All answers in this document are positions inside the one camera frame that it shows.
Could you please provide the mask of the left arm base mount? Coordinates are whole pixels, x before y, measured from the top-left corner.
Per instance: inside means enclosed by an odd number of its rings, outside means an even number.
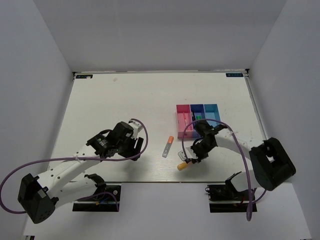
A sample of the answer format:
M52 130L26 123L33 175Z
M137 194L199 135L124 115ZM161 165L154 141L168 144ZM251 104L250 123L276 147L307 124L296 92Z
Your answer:
M121 184L107 184L105 194L87 198L80 201L74 201L72 206L73 212L90 212L90 213L116 213L120 210L121 201Z

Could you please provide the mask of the orange cap lead case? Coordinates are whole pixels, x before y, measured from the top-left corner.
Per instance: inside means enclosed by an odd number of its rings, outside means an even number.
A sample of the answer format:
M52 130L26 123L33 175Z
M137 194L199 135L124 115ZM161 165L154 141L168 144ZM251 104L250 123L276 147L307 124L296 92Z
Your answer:
M167 143L166 143L166 145L165 145L165 148L164 148L164 150L163 150L163 152L162 152L162 157L163 157L163 158L166 158L166 157L168 156L169 151L170 151L170 149L171 149L171 146L172 146L172 144L173 144L173 141L174 141L174 137L173 137L173 136L170 136L170 137L168 138Z

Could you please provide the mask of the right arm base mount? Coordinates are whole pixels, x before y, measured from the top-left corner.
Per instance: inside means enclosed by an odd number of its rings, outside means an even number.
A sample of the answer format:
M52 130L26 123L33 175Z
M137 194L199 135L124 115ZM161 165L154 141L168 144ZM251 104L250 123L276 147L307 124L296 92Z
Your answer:
M249 203L247 175L237 172L222 183L207 184L210 213L245 213Z

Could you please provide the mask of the yellow cap lead case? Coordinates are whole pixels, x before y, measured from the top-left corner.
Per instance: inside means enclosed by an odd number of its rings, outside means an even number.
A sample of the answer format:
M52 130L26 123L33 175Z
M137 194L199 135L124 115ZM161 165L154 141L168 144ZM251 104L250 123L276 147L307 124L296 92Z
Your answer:
M184 169L187 168L187 167L188 167L188 163L182 162L182 163L180 163L180 164L177 166L177 169L178 169L179 171L182 171L182 170L184 170Z

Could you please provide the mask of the yellow pen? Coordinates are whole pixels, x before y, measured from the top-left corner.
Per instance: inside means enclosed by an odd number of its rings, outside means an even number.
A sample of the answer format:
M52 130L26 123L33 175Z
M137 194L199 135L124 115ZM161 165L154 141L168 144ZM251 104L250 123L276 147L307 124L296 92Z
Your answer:
M184 119L184 123L185 123L185 129L184 129L184 134L183 136L186 138L189 138L190 136L192 136L193 133L193 128L192 125L190 125L188 119Z

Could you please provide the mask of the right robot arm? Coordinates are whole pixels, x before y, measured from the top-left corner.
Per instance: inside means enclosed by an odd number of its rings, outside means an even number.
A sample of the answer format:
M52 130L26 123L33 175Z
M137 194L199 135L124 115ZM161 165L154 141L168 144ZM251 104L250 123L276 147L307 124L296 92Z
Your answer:
M273 191L297 172L277 138L255 140L235 134L223 123L211 126L205 119L196 121L194 128L200 141L184 150L185 163L200 163L208 158L214 148L227 149L241 155L245 171L235 173L225 181L226 195L233 200L248 189Z

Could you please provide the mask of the pink pen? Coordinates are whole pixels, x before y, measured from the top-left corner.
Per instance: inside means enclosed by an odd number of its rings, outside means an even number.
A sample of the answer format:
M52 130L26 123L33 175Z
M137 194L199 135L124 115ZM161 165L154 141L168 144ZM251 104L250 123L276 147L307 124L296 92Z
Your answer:
M187 123L186 115L184 112L182 113L182 115L183 115L183 120L184 120L185 126L187 126L188 123Z

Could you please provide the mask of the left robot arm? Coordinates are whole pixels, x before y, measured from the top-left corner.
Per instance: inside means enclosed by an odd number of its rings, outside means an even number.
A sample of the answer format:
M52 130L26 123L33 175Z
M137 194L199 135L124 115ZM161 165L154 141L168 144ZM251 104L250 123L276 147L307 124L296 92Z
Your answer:
M90 138L73 159L33 176L27 174L20 183L18 202L34 224L48 219L53 212L73 201L115 198L105 180L86 170L114 155L136 161L144 142L138 134L144 129L137 119L119 122L112 130L103 130Z

